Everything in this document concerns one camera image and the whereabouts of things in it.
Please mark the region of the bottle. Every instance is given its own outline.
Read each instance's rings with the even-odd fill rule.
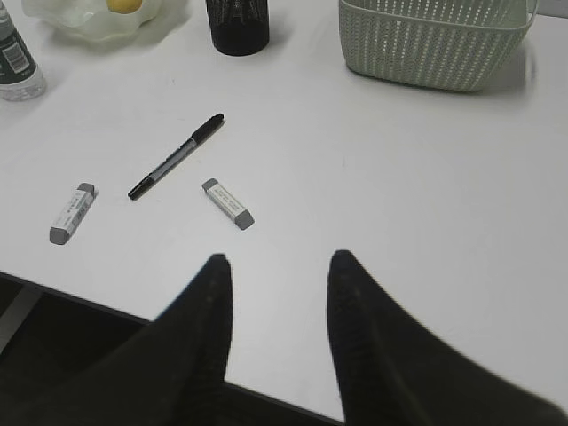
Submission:
[[[0,0],[0,98],[26,100],[40,96],[47,84]]]

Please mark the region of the table surface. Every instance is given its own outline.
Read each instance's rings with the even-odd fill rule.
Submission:
[[[167,0],[133,39],[88,45],[6,1],[50,88],[0,103],[0,271],[151,320],[226,253],[227,380],[342,419],[326,279],[350,249],[434,333],[568,409],[568,21],[538,17],[489,89],[461,95],[350,72],[336,1],[272,1],[272,41],[246,58],[215,51],[203,3]],[[205,145],[128,199],[219,112]],[[252,212],[247,231],[209,178]],[[81,182],[99,195],[52,245]]]

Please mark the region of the bottle label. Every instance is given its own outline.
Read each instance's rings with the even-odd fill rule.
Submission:
[[[0,84],[23,82],[34,74],[36,68],[17,30],[0,41]]]

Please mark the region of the black marker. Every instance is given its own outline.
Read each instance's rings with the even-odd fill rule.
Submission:
[[[155,170],[140,181],[140,183],[128,193],[131,200],[137,200],[140,196],[150,189],[154,184],[163,178],[170,170],[187,157],[197,146],[207,139],[223,123],[222,114],[211,117],[203,124],[176,152],[170,155],[165,162],[160,164]]]

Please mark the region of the barcode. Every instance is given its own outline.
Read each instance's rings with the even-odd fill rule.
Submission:
[[[28,58],[24,54],[18,42],[14,43],[8,49],[2,50],[2,53],[8,59],[10,67],[12,67],[14,73],[21,73],[29,67]]]
[[[79,222],[81,222],[81,220],[83,219],[83,216],[85,216],[85,213],[87,212],[87,207],[88,207],[87,204],[83,204],[82,207],[77,212],[77,216],[75,216],[75,220],[77,221],[78,225],[79,225]]]

